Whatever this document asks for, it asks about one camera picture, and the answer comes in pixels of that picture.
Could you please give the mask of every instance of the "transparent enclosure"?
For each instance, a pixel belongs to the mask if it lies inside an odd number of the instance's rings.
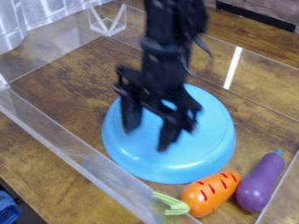
[[[215,59],[194,46],[197,78],[189,82],[222,100],[235,122],[238,148],[225,169],[246,176],[277,148],[290,165],[269,207],[263,213],[246,213],[231,199],[206,218],[166,216],[153,191],[179,198],[185,185],[135,178],[110,159],[99,130],[118,98],[115,67],[121,63],[141,67],[146,28],[141,2],[91,4],[32,30],[20,46],[0,55],[2,112],[146,223],[298,222],[299,201],[293,195],[299,178],[299,70],[207,35],[202,39]],[[294,222],[281,220],[285,217]]]

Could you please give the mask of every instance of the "purple eggplant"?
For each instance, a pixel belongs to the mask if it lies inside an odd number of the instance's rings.
[[[241,182],[237,198],[238,204],[246,211],[261,212],[267,206],[285,167],[283,152],[277,150],[267,153],[255,170]]]

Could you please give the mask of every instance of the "blue plate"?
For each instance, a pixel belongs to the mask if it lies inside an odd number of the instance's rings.
[[[162,184],[185,184],[218,172],[237,148],[237,131],[225,105],[201,88],[186,85],[203,110],[198,129],[182,132],[166,152],[158,152],[162,118],[145,109],[142,125],[125,132],[121,99],[117,99],[103,124],[102,136],[107,153],[135,176]]]

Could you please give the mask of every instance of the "wooden table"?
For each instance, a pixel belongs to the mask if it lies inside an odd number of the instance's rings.
[[[210,9],[210,15],[213,37],[299,67],[295,34],[214,9]],[[138,50],[111,38],[101,38],[15,81],[12,90],[107,155],[99,128],[118,97],[111,88],[117,82],[115,65],[125,61],[138,67],[139,60]],[[265,81],[265,78],[257,77],[255,81]],[[207,80],[190,82],[219,97],[234,117],[238,150],[226,168],[237,168],[246,175],[269,150],[279,147],[285,149],[285,159],[290,163],[299,145],[298,117],[289,118]],[[271,103],[285,111],[279,101]],[[289,107],[294,116],[298,115],[297,105]],[[2,178],[48,223],[142,223],[4,115],[0,115],[0,124]],[[182,189],[181,185],[147,184],[174,196]],[[233,199],[202,221],[254,223],[257,217],[258,213],[245,213]]]

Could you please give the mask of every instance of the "toy carrot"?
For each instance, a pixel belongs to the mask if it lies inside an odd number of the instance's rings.
[[[223,171],[187,185],[182,193],[182,201],[158,192],[154,196],[171,206],[171,210],[166,210],[165,214],[177,215],[190,212],[193,216],[203,217],[231,197],[241,180],[237,171]]]

